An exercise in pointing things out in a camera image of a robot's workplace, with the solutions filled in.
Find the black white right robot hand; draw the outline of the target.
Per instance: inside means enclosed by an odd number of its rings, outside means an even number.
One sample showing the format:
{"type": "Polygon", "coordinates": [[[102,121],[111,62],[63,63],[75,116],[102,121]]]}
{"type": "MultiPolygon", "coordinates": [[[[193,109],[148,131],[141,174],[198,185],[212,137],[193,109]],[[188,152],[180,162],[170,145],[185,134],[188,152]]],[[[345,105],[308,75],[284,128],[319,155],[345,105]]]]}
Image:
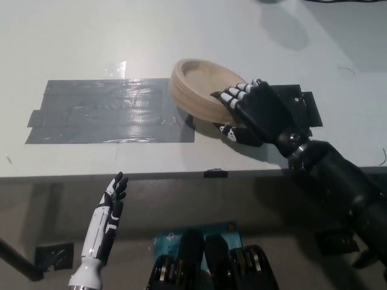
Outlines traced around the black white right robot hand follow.
{"type": "Polygon", "coordinates": [[[210,95],[242,123],[241,127],[215,123],[230,141],[255,147],[272,144],[285,158],[309,142],[307,133],[297,126],[285,103],[261,79],[239,83],[210,95]]]}

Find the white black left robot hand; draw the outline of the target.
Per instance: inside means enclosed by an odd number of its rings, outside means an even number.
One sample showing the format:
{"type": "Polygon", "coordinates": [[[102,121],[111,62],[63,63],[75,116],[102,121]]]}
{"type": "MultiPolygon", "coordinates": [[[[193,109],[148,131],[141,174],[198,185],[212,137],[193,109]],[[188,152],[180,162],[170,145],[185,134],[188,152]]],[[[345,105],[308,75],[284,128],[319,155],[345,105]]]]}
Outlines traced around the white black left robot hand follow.
{"type": "Polygon", "coordinates": [[[82,248],[82,257],[101,261],[105,266],[111,252],[126,196],[128,178],[119,172],[105,189],[94,209],[82,248]]]}

